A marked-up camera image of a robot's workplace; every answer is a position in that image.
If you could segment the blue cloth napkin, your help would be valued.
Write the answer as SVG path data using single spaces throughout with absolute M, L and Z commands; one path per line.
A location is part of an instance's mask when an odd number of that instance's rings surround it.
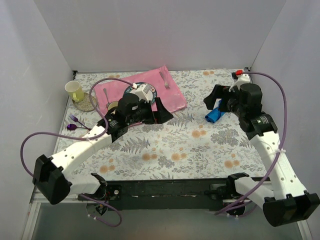
M 216 123 L 224 114 L 219 110 L 221 104 L 221 99 L 218 99 L 214 105 L 213 110 L 211 110 L 204 118 L 209 123 Z

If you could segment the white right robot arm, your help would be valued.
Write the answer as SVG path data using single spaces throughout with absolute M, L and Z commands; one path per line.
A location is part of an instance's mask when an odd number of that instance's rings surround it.
M 246 173 L 236 173 L 227 178 L 226 192 L 232 199 L 250 193 L 248 198 L 258 205 L 268 223 L 273 227 L 306 220 L 320 204 L 316 193 L 309 193 L 298 179 L 285 150 L 281 146 L 278 128 L 273 118 L 262 110 L 262 90 L 253 83 L 244 83 L 236 89 L 217 84 L 204 103 L 238 117 L 240 128 L 257 150 L 267 169 L 272 189 L 258 184 Z

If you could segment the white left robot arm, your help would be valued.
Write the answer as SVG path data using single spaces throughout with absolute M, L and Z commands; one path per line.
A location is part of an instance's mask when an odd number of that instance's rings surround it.
M 149 101 L 134 94 L 124 96 L 116 107 L 95 125 L 81 141 L 46 157 L 37 158 L 33 173 L 33 184 L 52 204 L 56 205 L 70 194 L 88 194 L 95 200 L 106 196 L 107 182 L 98 174 L 84 178 L 71 177 L 72 172 L 100 149 L 115 142 L 128 132 L 131 125 L 164 124 L 174 116 L 164 107 L 159 97 L 155 98 L 156 110 Z

